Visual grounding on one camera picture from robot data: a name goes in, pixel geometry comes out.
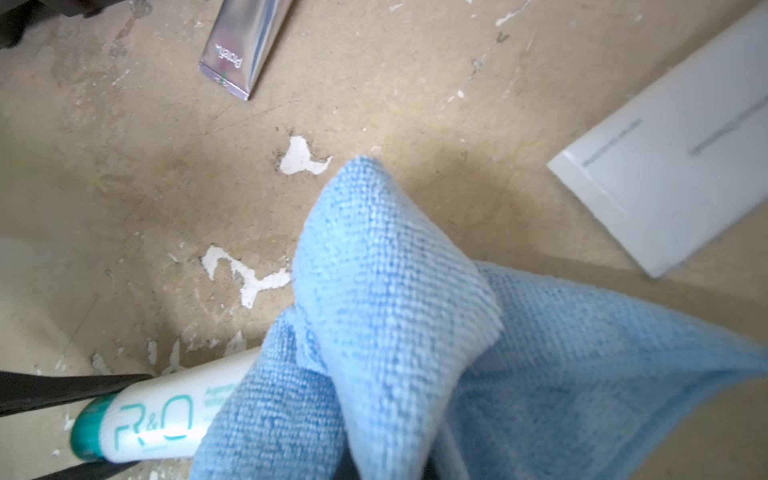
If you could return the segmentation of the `silver purple toothpaste tube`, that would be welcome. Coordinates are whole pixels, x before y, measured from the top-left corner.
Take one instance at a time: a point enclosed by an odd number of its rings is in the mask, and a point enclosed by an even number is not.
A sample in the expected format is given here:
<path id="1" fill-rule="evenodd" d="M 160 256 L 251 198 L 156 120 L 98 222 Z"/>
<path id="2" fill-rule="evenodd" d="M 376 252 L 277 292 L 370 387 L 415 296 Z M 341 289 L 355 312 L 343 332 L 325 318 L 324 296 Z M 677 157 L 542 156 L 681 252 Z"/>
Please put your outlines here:
<path id="1" fill-rule="evenodd" d="M 232 95 L 250 98 L 292 0 L 224 0 L 198 63 Z"/>

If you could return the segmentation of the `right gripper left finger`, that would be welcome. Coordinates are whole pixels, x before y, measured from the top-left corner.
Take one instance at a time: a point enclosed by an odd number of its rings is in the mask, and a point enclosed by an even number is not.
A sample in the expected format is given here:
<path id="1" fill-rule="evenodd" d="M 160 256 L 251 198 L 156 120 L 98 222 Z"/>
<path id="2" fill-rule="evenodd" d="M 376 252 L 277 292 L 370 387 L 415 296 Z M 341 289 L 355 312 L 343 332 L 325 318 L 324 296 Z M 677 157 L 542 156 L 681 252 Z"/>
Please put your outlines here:
<path id="1" fill-rule="evenodd" d="M 54 377 L 2 371 L 1 416 L 118 393 L 149 379 L 149 374 Z"/>

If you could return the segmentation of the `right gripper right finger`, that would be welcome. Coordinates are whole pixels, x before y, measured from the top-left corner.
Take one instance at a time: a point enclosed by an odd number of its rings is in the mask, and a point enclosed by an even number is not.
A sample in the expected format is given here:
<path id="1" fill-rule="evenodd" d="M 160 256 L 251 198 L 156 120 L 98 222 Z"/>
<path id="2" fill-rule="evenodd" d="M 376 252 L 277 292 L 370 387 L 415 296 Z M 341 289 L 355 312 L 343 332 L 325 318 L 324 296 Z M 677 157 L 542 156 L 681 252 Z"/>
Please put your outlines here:
<path id="1" fill-rule="evenodd" d="M 34 480 L 107 480 L 139 464 L 111 463 L 106 460 L 79 464 L 64 470 L 53 472 Z"/>

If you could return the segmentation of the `blue microfiber cloth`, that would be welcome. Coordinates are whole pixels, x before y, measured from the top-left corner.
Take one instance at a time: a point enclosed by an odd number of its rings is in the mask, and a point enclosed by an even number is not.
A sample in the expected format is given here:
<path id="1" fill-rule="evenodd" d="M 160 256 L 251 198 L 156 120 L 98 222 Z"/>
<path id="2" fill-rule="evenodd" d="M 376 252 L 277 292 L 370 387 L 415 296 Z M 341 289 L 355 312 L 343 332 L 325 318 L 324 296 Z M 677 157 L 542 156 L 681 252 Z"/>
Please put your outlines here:
<path id="1" fill-rule="evenodd" d="M 375 159 L 325 186 L 294 304 L 194 479 L 625 479 L 767 350 L 611 290 L 469 259 Z"/>

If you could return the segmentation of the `white tube teal cap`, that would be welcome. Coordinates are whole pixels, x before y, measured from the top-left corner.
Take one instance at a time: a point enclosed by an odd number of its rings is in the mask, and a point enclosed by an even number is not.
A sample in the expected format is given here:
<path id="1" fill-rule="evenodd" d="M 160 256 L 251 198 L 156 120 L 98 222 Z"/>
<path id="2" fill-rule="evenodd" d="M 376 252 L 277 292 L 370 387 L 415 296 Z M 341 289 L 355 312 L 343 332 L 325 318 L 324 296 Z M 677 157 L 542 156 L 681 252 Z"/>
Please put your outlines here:
<path id="1" fill-rule="evenodd" d="M 83 461 L 112 463 L 193 457 L 259 353 L 252 348 L 95 398 L 74 422 L 71 450 Z"/>

